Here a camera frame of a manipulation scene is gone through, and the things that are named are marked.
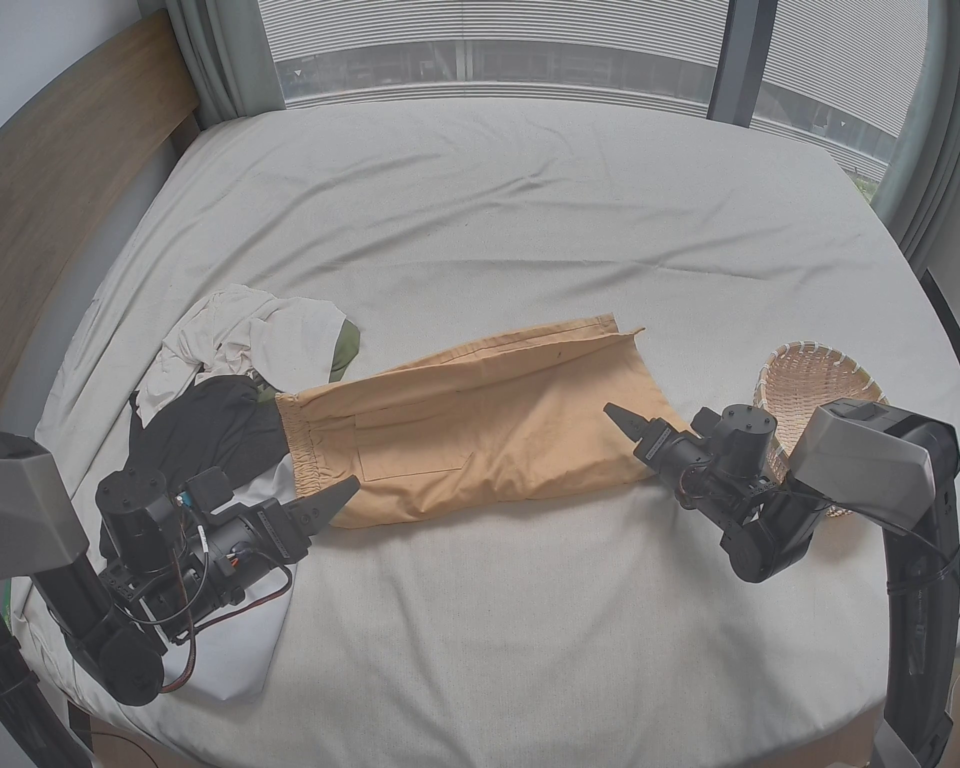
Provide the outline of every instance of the wooden bed frame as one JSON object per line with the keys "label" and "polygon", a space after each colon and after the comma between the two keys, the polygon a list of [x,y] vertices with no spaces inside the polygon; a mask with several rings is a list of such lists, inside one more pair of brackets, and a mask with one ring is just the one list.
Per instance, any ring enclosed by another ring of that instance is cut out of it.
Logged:
{"label": "wooden bed frame", "polygon": [[166,11],[138,21],[0,127],[0,400],[71,258],[199,105]]}

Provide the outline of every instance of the tan shorts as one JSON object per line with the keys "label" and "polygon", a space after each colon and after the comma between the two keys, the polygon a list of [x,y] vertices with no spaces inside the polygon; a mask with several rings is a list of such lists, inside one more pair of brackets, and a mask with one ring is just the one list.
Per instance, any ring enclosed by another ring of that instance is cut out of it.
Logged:
{"label": "tan shorts", "polygon": [[631,483],[648,473],[603,412],[686,429],[612,315],[470,342],[360,381],[277,395],[297,495],[351,474],[332,524],[412,522]]}

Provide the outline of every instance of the woven bamboo basket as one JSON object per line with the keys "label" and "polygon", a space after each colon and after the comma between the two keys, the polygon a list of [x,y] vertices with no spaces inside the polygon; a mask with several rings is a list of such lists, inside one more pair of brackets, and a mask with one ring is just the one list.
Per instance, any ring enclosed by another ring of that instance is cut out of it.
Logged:
{"label": "woven bamboo basket", "polygon": [[[887,402],[874,378],[839,349],[791,342],[767,358],[754,390],[754,405],[777,417],[767,464],[778,482],[790,468],[790,454],[817,406],[838,397]],[[827,510],[830,517],[848,514],[836,506]]]}

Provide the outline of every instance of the mattress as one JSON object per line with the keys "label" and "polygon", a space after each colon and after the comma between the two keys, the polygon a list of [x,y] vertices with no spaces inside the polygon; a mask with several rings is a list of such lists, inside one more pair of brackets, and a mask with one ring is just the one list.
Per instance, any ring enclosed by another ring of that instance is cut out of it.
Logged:
{"label": "mattress", "polygon": [[[823,150],[521,99],[269,113],[187,151],[67,352],[48,447],[92,539],[130,391],[183,312],[231,282],[334,301],[362,332],[347,378],[613,312],[646,327],[640,354],[688,420],[749,402],[769,352],[809,339],[856,358],[892,403],[960,422],[944,331]],[[879,529],[826,521],[760,585],[719,539],[656,481],[328,530],[242,705],[186,691],[117,705],[35,593],[15,630],[83,707],[222,766],[737,765],[876,705]]]}

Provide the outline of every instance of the building exterior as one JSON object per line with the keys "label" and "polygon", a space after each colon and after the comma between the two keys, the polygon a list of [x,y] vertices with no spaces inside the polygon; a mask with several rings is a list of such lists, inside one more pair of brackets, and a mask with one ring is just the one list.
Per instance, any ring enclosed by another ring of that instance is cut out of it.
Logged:
{"label": "building exterior", "polygon": [[[448,95],[706,115],[727,0],[260,0],[288,107]],[[878,181],[926,0],[780,0],[752,127]]]}

